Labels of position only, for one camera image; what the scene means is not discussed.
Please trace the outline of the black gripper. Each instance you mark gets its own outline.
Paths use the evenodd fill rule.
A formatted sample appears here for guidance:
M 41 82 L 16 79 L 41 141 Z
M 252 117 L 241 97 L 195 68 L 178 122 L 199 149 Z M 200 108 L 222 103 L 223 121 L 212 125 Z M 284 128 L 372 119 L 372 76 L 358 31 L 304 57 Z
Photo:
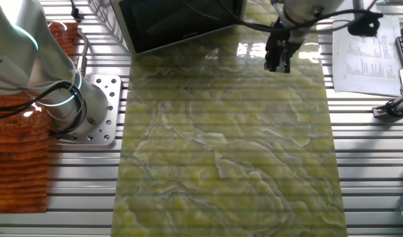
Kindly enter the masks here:
M 281 73 L 290 73 L 290 58 L 292 56 L 290 32 L 271 33 L 266 44 L 264 69 Z

